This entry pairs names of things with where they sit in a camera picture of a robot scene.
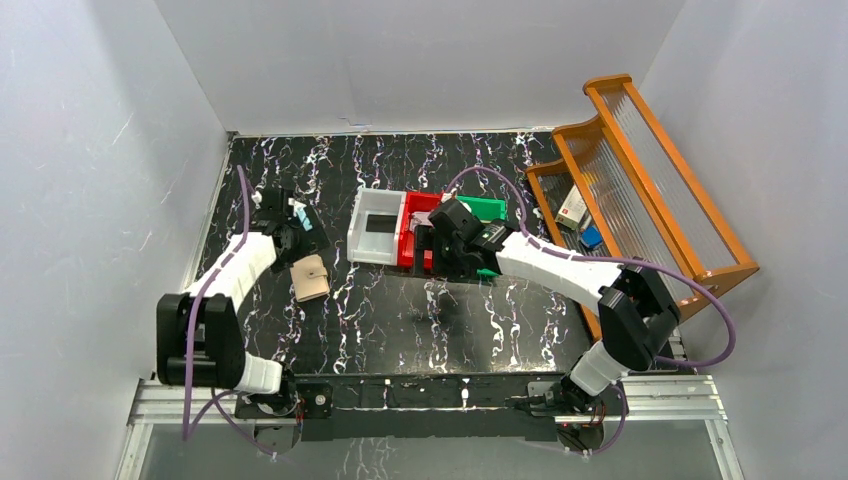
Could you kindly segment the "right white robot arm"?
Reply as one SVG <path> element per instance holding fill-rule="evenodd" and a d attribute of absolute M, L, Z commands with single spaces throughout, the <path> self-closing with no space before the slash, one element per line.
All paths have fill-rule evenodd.
<path fill-rule="evenodd" d="M 659 274 L 633 259 L 581 261 L 576 252 L 522 232 L 517 225 L 475 216 L 449 198 L 414 224 L 413 270 L 465 280 L 481 270 L 518 277 L 564 295 L 598 319 L 601 338 L 561 381 L 565 405 L 590 413 L 603 391 L 634 371 L 648 370 L 681 313 Z"/>

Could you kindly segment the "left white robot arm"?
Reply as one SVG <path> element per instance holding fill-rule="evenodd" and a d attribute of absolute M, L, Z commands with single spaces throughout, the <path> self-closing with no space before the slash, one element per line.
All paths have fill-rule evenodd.
<path fill-rule="evenodd" d="M 156 306 L 156 374 L 166 385 L 212 387 L 260 395 L 275 416 L 294 411 L 297 387 L 279 361 L 247 352 L 238 311 L 257 280 L 329 244 L 315 208 L 288 189 L 263 193 L 248 226 L 182 293 Z"/>

